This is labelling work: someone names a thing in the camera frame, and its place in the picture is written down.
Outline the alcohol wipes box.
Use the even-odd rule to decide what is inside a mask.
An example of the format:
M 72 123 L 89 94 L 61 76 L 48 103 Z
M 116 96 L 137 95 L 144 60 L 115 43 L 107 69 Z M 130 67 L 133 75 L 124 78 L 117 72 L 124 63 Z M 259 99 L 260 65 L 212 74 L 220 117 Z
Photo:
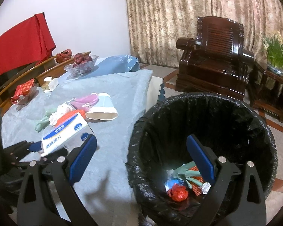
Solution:
M 91 127 L 80 113 L 76 113 L 42 137 L 39 153 L 45 157 L 61 148 L 71 152 L 81 146 L 90 134 L 94 135 Z

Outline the green rubber glove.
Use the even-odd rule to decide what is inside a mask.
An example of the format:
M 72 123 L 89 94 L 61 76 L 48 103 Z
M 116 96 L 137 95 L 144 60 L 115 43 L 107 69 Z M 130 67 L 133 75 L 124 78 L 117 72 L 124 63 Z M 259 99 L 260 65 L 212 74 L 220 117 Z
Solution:
M 38 133 L 41 132 L 43 129 L 45 129 L 49 124 L 49 117 L 52 115 L 52 113 L 55 113 L 57 108 L 51 108 L 49 110 L 45 111 L 45 114 L 41 120 L 38 121 L 38 123 L 35 126 L 35 131 Z

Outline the white tissue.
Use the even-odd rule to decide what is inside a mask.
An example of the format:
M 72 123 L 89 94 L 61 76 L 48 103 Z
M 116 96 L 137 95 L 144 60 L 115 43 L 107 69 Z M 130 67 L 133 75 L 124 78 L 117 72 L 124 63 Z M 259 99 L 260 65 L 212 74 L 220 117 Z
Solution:
M 57 124 L 57 121 L 66 113 L 73 110 L 73 107 L 67 103 L 63 103 L 57 107 L 57 110 L 51 113 L 49 117 L 50 125 L 53 127 Z

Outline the red plastic bag scrap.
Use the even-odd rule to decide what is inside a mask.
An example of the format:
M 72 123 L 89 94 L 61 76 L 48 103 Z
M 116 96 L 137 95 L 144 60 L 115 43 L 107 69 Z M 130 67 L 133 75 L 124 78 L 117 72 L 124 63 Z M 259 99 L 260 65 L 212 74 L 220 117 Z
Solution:
M 189 195 L 187 188 L 180 184 L 174 184 L 167 193 L 169 197 L 175 202 L 185 201 Z

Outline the pink face mask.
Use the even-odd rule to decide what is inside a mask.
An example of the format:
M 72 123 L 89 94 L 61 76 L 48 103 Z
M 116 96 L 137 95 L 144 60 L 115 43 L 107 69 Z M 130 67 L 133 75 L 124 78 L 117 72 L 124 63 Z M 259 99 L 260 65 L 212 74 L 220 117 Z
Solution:
M 81 98 L 74 98 L 70 104 L 75 109 L 89 111 L 98 102 L 98 94 L 92 93 Z

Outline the blue white paper cup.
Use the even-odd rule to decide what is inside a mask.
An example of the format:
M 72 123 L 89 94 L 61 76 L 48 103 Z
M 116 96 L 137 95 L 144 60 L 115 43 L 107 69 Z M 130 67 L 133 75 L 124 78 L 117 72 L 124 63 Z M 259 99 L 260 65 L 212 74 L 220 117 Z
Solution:
M 109 94 L 99 93 L 98 102 L 85 115 L 90 120 L 111 121 L 118 117 L 118 111 L 114 107 Z

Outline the black lined trash bin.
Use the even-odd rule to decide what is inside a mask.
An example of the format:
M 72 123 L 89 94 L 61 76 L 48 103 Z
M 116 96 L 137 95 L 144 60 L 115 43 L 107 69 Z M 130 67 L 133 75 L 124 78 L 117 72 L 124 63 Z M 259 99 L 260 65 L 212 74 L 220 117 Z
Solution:
M 189 189 L 175 202 L 167 172 L 185 165 L 196 166 L 210 189 L 202 196 Z M 142 225 L 266 225 L 277 166 L 263 119 L 242 101 L 212 93 L 153 106 L 134 125 L 126 163 Z

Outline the small glass dish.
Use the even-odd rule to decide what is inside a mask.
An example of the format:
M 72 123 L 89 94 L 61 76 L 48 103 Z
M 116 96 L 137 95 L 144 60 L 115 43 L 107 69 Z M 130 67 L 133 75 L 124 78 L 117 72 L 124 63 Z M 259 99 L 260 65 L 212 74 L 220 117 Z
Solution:
M 29 93 L 25 96 L 21 95 L 19 96 L 19 99 L 16 101 L 16 110 L 20 111 L 23 109 L 25 106 L 28 105 L 28 103 L 35 98 L 38 95 L 39 91 L 36 86 L 33 86 Z

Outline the red snack packet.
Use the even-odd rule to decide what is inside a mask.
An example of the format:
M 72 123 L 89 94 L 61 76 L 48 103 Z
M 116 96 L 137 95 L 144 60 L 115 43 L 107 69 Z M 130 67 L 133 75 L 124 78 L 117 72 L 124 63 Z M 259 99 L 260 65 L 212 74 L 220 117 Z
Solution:
M 32 78 L 29 81 L 21 85 L 18 85 L 16 87 L 14 96 L 11 98 L 12 103 L 17 104 L 20 100 L 24 99 L 29 94 L 34 84 L 35 84 L 35 79 Z

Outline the grey-blue tablecloth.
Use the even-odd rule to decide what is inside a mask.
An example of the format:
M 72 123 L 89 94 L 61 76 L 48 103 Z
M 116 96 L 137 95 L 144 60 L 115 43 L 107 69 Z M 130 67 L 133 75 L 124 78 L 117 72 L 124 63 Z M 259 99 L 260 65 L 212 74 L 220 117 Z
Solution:
M 133 126 L 146 110 L 151 76 L 151 70 L 139 70 L 60 81 L 54 91 L 39 91 L 23 109 L 12 106 L 4 114 L 3 146 L 40 141 L 52 130 L 35 130 L 47 111 L 96 93 L 98 102 L 86 117 L 98 148 L 74 189 L 97 224 L 137 225 L 138 207 L 125 164 Z

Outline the tissue box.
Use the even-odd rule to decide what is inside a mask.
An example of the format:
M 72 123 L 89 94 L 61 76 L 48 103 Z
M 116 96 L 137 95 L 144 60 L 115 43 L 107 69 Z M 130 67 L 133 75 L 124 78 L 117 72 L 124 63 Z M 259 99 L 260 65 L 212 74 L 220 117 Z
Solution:
M 52 78 L 51 76 L 48 76 L 44 78 L 44 83 L 41 86 L 43 92 L 52 92 L 56 89 L 56 87 L 59 85 L 59 81 L 57 78 Z

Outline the glass fruit bowl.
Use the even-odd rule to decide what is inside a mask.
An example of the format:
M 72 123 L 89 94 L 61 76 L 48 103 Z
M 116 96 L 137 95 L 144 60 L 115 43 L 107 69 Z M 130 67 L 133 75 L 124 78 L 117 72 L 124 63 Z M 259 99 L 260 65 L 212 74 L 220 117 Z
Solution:
M 95 63 L 98 59 L 98 56 L 92 55 L 92 60 L 81 63 L 79 65 L 75 63 L 68 64 L 64 67 L 64 70 L 69 73 L 67 79 L 77 79 L 82 76 L 85 76 L 89 73 L 92 73 L 96 70 Z

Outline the wooden tv cabinet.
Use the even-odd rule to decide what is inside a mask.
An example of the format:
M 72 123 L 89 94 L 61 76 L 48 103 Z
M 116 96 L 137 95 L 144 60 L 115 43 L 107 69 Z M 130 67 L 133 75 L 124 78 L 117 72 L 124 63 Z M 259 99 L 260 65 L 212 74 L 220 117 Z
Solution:
M 57 64 L 55 58 L 56 56 L 52 56 L 38 65 L 36 63 L 31 63 L 28 66 L 25 66 L 0 86 L 0 108 L 2 116 L 12 106 L 11 97 L 14 95 L 18 85 L 21 85 L 30 79 L 35 79 L 37 84 L 42 85 L 47 76 L 58 78 L 63 75 L 66 72 L 64 67 L 74 61 L 74 57 L 71 57 L 64 62 Z

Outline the red apples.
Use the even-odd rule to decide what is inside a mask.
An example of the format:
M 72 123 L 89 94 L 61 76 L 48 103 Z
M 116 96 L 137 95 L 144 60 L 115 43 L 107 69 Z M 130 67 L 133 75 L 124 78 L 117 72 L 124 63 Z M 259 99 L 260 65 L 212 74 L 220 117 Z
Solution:
M 92 61 L 92 58 L 91 56 L 89 55 L 83 55 L 81 53 L 78 53 L 74 56 L 74 64 L 73 64 L 73 67 L 76 67 L 80 64 L 83 64 L 83 63 L 86 63 L 86 62 L 89 62 L 89 61 Z

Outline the blue embroidered table cover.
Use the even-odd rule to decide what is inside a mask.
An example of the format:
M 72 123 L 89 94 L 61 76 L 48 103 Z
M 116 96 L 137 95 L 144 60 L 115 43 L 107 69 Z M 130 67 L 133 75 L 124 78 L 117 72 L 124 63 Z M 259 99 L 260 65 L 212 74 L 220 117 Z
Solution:
M 129 73 L 139 71 L 139 59 L 131 55 L 117 55 L 97 59 L 93 71 L 84 76 L 91 78 L 114 73 Z

